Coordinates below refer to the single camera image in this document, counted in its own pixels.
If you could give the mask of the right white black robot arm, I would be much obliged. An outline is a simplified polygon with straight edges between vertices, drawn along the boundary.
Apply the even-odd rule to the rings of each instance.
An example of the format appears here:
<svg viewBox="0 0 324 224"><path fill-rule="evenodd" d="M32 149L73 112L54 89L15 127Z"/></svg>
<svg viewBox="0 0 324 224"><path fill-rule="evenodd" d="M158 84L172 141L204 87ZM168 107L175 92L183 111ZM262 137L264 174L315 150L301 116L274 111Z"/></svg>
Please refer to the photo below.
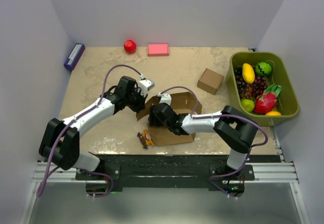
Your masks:
<svg viewBox="0 0 324 224"><path fill-rule="evenodd" d="M217 133L230 147L225 173L231 180L243 175L242 167L258 130L258 124L232 106L212 114L177 114L167 103L150 106L149 125L164 126L175 135Z"/></svg>

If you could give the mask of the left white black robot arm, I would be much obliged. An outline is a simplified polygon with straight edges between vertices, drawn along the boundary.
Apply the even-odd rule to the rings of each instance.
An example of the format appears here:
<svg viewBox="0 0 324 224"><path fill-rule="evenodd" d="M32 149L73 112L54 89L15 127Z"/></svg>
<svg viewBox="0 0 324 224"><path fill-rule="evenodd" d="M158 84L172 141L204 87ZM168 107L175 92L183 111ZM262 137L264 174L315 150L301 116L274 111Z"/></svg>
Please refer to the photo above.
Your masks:
<svg viewBox="0 0 324 224"><path fill-rule="evenodd" d="M102 120L128 107L139 113L145 108L148 92L154 87L150 79L135 79L123 76L93 104L79 113L59 120L51 119L46 127L39 154L63 170L78 168L87 170L94 180L101 179L105 167L101 160L89 152L80 150L80 139Z"/></svg>

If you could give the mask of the large brown cardboard box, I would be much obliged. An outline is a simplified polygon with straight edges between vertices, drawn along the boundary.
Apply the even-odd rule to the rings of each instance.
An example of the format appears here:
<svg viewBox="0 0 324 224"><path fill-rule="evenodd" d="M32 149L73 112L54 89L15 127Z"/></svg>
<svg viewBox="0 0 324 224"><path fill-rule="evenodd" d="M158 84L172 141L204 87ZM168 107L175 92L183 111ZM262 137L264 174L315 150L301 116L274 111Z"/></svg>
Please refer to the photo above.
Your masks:
<svg viewBox="0 0 324 224"><path fill-rule="evenodd" d="M190 119L190 113L200 114L202 104L197 102L194 95L190 92L170 94L172 97L171 108L175 112L175 122L171 125L154 127L149 126L147 119L147 130L156 146L167 146L174 144L191 143L194 141L195 134L189 134L182 128L185 119ZM149 117L149 108L157 105L157 96L151 97L145 103L145 109L136 114L137 120L146 116Z"/></svg>

